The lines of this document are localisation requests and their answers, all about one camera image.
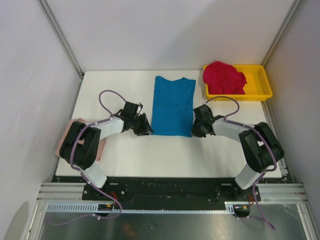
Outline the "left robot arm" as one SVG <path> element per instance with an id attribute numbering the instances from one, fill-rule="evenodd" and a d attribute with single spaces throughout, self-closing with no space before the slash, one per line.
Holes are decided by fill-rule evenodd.
<path id="1" fill-rule="evenodd" d="M 94 186 L 93 194 L 100 200 L 107 199 L 111 193 L 106 184 L 108 177 L 96 161 L 100 141 L 129 130 L 137 136 L 153 134 L 147 115 L 141 113 L 142 108 L 141 103 L 126 101 L 124 107 L 109 118 L 89 123 L 75 120 L 63 138 L 58 156 Z"/>

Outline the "blue t shirt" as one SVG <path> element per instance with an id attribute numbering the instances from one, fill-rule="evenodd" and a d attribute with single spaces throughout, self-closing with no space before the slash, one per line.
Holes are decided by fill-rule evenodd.
<path id="1" fill-rule="evenodd" d="M 190 138 L 196 80 L 155 77 L 151 128 L 154 135 Z"/>

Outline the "pink t shirt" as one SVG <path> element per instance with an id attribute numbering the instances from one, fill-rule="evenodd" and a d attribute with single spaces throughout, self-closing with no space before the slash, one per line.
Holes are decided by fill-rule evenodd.
<path id="1" fill-rule="evenodd" d="M 62 136 L 61 136 L 61 138 L 60 138 L 60 140 L 58 142 L 57 148 L 55 150 L 55 155 L 57 157 L 60 156 L 60 148 L 61 148 L 61 146 L 62 146 L 62 144 L 63 144 L 63 142 L 64 142 L 64 140 L 65 140 L 65 138 L 67 136 L 67 133 L 68 133 L 72 123 L 75 122 L 75 121 L 79 121 L 79 122 L 85 123 L 85 124 L 88 123 L 87 121 L 85 121 L 82 118 L 71 119 L 71 120 L 68 121 L 68 123 L 67 123 L 67 125 L 66 125 L 66 127 L 64 129 L 64 132 L 62 133 Z M 102 158 L 102 154 L 103 154 L 103 150 L 104 150 L 105 145 L 106 145 L 106 138 L 103 138 L 103 139 L 101 139 L 99 141 L 99 144 L 98 144 L 97 154 L 96 154 L 96 158 L 95 158 L 95 160 L 97 162 L 99 162 L 101 160 L 101 158 Z"/>

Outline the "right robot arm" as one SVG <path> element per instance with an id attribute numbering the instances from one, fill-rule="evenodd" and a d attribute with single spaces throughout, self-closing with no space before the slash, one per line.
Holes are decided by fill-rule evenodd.
<path id="1" fill-rule="evenodd" d="M 207 104 L 195 108 L 193 112 L 193 137 L 222 136 L 241 144 L 246 164 L 230 188 L 231 196 L 237 201 L 247 197 L 249 188 L 267 172 L 275 171 L 278 161 L 285 156 L 282 145 L 265 122 L 248 125 L 229 120 L 226 116 L 214 116 Z"/>

